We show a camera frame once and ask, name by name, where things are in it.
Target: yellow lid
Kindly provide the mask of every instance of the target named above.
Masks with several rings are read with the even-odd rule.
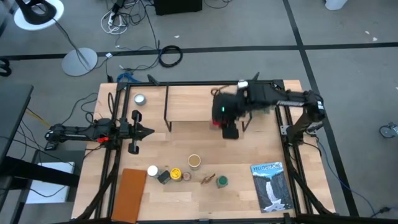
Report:
[[[180,178],[181,178],[181,170],[178,169],[178,168],[172,169],[172,171],[170,172],[170,177],[171,177],[173,180],[178,180],[178,179],[180,179]]]

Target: black desk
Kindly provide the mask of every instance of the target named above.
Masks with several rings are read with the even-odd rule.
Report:
[[[41,180],[71,187],[78,185],[78,175],[49,169],[7,156],[11,142],[29,103],[32,90],[32,85],[0,83],[0,210],[4,205],[8,190],[26,189],[27,186],[30,186],[31,180]],[[24,149],[24,145],[21,144],[19,148]],[[25,204],[27,193],[23,192],[21,195],[25,195],[25,197],[22,202],[19,202],[13,220],[19,219]]]

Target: yellow cable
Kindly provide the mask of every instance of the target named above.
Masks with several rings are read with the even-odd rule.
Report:
[[[32,117],[38,119],[42,124],[44,124],[47,128],[50,128],[51,125],[49,125],[45,120],[41,119],[40,117],[36,116],[35,114],[33,114],[32,112],[25,110],[25,113],[31,115]]]

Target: round lamp base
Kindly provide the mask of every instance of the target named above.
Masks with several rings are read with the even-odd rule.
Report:
[[[79,51],[86,59],[87,63],[82,56],[78,56],[76,50],[69,52],[62,60],[62,70],[70,76],[81,76],[92,71],[98,62],[97,53],[94,50],[83,47]]]

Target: white cap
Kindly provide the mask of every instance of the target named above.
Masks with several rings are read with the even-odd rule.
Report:
[[[144,95],[142,95],[142,94],[137,94],[137,95],[134,97],[134,101],[135,101],[136,103],[142,103],[144,100],[145,100],[145,97],[144,97]]]
[[[246,80],[238,81],[238,89],[246,88],[249,86],[249,83]]]
[[[148,167],[148,175],[150,175],[151,177],[153,177],[153,176],[155,176],[155,175],[157,175],[157,173],[158,173],[158,171],[159,171],[159,169],[157,168],[157,166],[150,166],[150,167]]]

